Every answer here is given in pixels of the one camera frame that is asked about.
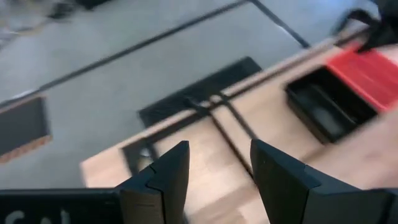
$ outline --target wooden workbench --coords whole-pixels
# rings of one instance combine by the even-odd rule
[[[324,43],[223,90],[223,93],[232,95],[305,57],[297,66],[235,97],[231,104],[259,139],[297,159],[363,189],[397,187],[398,110],[375,119],[337,145],[322,146],[285,103],[282,88],[286,82],[319,67],[339,51],[341,49]],[[211,98],[213,102],[219,100],[218,97]],[[129,178],[131,175],[121,148],[193,113],[191,110],[182,111],[82,162],[86,186],[114,187]],[[249,162],[250,138],[230,110],[220,106],[212,114]],[[155,148],[161,155],[181,140],[190,141],[190,178],[185,213],[191,223],[267,223],[256,186],[209,117],[156,142]]]

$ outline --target black storage bin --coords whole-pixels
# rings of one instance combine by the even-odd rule
[[[287,103],[322,142],[336,142],[377,112],[326,66],[289,83]]]

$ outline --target red container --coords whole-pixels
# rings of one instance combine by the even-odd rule
[[[377,50],[357,54],[350,47],[327,67],[375,110],[390,110],[398,100],[398,66]]]

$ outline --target black floor mat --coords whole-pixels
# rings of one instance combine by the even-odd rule
[[[0,108],[0,157],[48,135],[50,131],[42,97]]]
[[[146,127],[162,121],[180,111],[187,109],[185,99],[205,101],[209,96],[223,90],[251,75],[260,72],[261,67],[250,57],[212,74],[206,78],[140,110],[139,115]]]

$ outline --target black floor line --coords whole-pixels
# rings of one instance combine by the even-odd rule
[[[248,0],[251,1],[257,8],[259,8],[266,16],[268,16],[275,24],[280,26],[288,34],[292,36],[303,48],[310,48],[311,45],[301,37],[296,31],[290,28],[282,19],[275,15],[268,7],[263,5],[259,0]]]
[[[196,19],[193,19],[193,20],[191,20],[189,22],[186,22],[186,23],[184,23],[184,24],[182,24],[182,25],[180,25],[180,26],[178,26],[176,28],[170,29],[170,30],[168,30],[168,31],[166,31],[166,32],[164,32],[162,34],[159,34],[159,35],[157,35],[155,37],[147,39],[147,40],[145,40],[145,41],[143,41],[141,43],[138,43],[136,45],[133,45],[132,47],[128,47],[128,48],[126,48],[126,49],[124,49],[124,50],[122,50],[122,51],[120,51],[120,52],[118,52],[118,53],[116,53],[114,55],[111,55],[111,56],[106,57],[106,58],[102,58],[101,60],[98,60],[98,61],[96,61],[94,63],[91,63],[91,64],[89,64],[89,65],[87,65],[87,66],[85,66],[85,67],[83,67],[83,68],[81,68],[79,70],[76,70],[76,71],[71,72],[69,74],[66,74],[66,75],[64,75],[64,76],[62,76],[62,77],[60,77],[60,78],[58,78],[56,80],[48,82],[48,83],[40,86],[38,89],[30,91],[30,92],[28,92],[28,93],[26,93],[24,95],[21,95],[21,96],[18,96],[18,97],[14,97],[14,98],[11,98],[9,100],[5,100],[5,101],[0,103],[0,108],[2,108],[3,106],[7,106],[7,105],[10,105],[10,104],[13,104],[13,103],[15,103],[15,102],[17,102],[19,100],[23,100],[25,98],[28,98],[30,96],[36,95],[36,94],[38,94],[40,92],[43,92],[43,91],[48,90],[50,88],[53,88],[53,87],[55,87],[57,85],[60,85],[62,83],[65,83],[65,82],[67,82],[67,81],[69,81],[69,80],[71,80],[73,78],[79,77],[80,75],[83,75],[83,74],[85,74],[85,73],[87,73],[87,72],[89,72],[91,70],[99,68],[99,67],[101,67],[103,65],[106,65],[106,64],[108,64],[110,62],[113,62],[113,61],[115,61],[115,60],[117,60],[117,59],[119,59],[119,58],[121,58],[123,56],[126,56],[126,55],[128,55],[128,54],[130,54],[132,52],[135,52],[136,50],[139,50],[139,49],[141,49],[143,47],[146,47],[146,46],[148,46],[150,44],[153,44],[154,42],[162,40],[162,39],[164,39],[166,37],[170,37],[171,35],[174,35],[177,32],[180,32],[181,30],[188,29],[188,28],[190,28],[190,27],[192,27],[192,26],[194,26],[194,25],[196,25],[196,24],[198,24],[200,22],[203,22],[203,21],[205,21],[207,19],[211,19],[211,18],[213,18],[215,16],[218,16],[218,15],[220,15],[220,14],[226,12],[226,11],[235,9],[235,8],[237,8],[239,6],[242,6],[243,4],[246,4],[246,3],[248,3],[246,0],[240,0],[238,2],[234,2],[232,4],[228,4],[227,6],[224,6],[224,7],[221,7],[219,9],[216,9],[216,10],[214,10],[212,12],[209,12],[208,14],[205,14],[203,16],[197,17]]]

